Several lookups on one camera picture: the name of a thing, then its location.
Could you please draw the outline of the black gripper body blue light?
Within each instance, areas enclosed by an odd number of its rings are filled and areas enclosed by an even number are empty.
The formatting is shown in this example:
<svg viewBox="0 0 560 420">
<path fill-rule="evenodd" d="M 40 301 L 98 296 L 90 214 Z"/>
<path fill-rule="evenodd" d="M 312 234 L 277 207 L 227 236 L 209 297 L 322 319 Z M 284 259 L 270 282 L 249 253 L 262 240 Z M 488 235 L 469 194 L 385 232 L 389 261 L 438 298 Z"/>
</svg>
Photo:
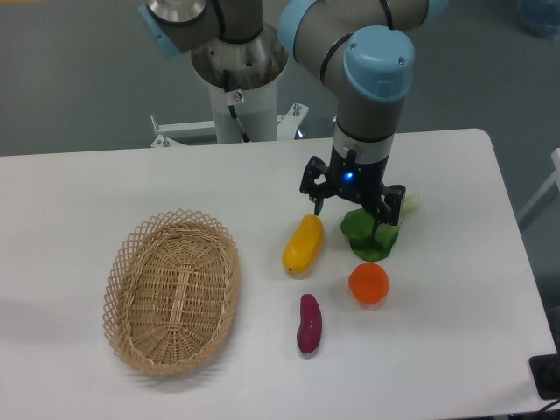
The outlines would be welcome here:
<svg viewBox="0 0 560 420">
<path fill-rule="evenodd" d="M 328 166 L 328 197 L 337 196 L 361 205 L 382 200 L 382 179 L 389 155 L 376 162 L 362 162 L 361 154 L 347 160 L 348 148 L 332 146 Z"/>
</svg>

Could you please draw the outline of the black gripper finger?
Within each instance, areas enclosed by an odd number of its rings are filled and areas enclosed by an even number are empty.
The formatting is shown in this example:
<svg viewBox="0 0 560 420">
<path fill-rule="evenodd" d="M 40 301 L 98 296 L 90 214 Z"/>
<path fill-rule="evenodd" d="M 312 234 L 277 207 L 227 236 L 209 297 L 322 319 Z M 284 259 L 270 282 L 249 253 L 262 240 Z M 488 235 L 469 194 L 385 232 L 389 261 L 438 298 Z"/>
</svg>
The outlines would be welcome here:
<svg viewBox="0 0 560 420">
<path fill-rule="evenodd" d="M 380 225 L 396 226 L 402 218 L 406 187 L 381 184 L 378 194 L 367 196 L 363 209 L 373 219 L 370 237 L 375 238 Z"/>
<path fill-rule="evenodd" d="M 325 199 L 336 194 L 330 179 L 330 168 L 317 156 L 312 156 L 304 168 L 299 191 L 314 204 L 313 214 L 319 216 Z"/>
</svg>

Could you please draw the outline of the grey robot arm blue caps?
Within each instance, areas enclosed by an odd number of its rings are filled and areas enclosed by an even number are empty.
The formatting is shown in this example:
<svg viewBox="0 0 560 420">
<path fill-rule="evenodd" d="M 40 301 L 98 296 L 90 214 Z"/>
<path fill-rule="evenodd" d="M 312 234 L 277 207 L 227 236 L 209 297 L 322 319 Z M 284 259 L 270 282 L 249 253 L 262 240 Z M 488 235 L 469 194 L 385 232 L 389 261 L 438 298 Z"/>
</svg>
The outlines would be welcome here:
<svg viewBox="0 0 560 420">
<path fill-rule="evenodd" d="M 383 175 L 415 48 L 407 31 L 440 15 L 444 1 L 291 1 L 277 25 L 259 1 L 147 1 L 139 12 L 166 54 L 189 54 L 211 95 L 221 143 L 277 137 L 277 82 L 298 63 L 338 101 L 328 162 L 312 158 L 300 190 L 360 205 L 375 226 L 396 225 L 405 188 Z"/>
</svg>

